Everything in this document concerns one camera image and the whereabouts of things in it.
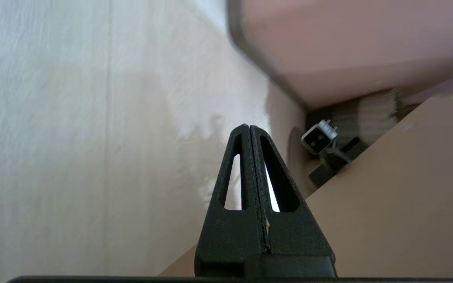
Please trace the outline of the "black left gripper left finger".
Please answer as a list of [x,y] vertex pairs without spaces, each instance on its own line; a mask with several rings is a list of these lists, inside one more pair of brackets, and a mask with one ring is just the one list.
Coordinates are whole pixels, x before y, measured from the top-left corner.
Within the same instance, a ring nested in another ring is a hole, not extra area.
[[[256,129],[242,124],[230,133],[197,246],[199,258],[249,258],[268,253],[267,178]],[[235,156],[240,157],[239,211],[225,208]]]

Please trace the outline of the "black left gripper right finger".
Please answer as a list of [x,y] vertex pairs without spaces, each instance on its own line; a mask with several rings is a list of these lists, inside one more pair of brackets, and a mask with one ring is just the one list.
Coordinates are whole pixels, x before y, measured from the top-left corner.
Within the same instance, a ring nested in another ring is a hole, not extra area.
[[274,255],[334,253],[289,173],[271,136],[252,126],[254,172],[265,248]]

